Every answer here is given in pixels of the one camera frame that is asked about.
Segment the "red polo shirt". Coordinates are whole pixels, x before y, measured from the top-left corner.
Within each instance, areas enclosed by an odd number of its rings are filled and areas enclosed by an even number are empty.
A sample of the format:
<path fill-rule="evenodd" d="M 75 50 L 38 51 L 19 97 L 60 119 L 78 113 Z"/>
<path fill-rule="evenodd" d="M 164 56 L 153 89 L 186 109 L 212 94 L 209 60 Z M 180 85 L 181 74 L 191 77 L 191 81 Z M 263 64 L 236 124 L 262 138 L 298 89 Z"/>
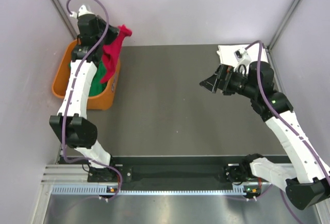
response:
<path fill-rule="evenodd" d="M 102 62 L 106 69 L 106 73 L 100 80 L 100 83 L 108 82 L 115 74 L 123 41 L 126 37 L 130 37 L 132 35 L 132 31 L 124 24 L 119 26 L 118 29 L 119 34 L 117 38 L 111 44 L 103 46 Z"/>

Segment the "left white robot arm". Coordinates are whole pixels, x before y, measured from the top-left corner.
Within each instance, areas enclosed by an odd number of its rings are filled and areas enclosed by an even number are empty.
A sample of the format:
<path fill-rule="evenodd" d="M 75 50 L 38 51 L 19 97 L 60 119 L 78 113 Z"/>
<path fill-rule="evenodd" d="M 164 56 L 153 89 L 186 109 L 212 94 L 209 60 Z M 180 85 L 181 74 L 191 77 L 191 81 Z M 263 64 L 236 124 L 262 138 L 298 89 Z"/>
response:
<path fill-rule="evenodd" d="M 87 119 L 87 104 L 92 80 L 103 54 L 103 46 L 115 40 L 119 29 L 100 16 L 87 12 L 76 14 L 79 34 L 71 52 L 70 75 L 64 100 L 49 124 L 61 143 L 67 163 L 89 162 L 89 173 L 103 181 L 121 181 L 112 156 L 97 140 L 95 124 Z"/>

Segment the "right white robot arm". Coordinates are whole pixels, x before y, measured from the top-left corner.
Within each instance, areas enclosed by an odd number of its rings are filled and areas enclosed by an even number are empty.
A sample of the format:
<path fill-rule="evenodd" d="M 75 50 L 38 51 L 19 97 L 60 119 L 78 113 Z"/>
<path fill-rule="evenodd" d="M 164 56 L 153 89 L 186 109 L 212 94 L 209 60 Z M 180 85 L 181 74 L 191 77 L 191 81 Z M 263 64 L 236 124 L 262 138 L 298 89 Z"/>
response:
<path fill-rule="evenodd" d="M 239 94 L 248 98 L 252 109 L 275 134 L 293 168 L 250 154 L 239 164 L 241 178 L 265 179 L 286 193 L 290 202 L 304 210 L 329 198 L 329 166 L 318 156 L 300 126 L 293 106 L 274 88 L 274 71 L 264 61 L 254 61 L 243 71 L 220 64 L 215 73 L 200 82 L 211 93 Z"/>

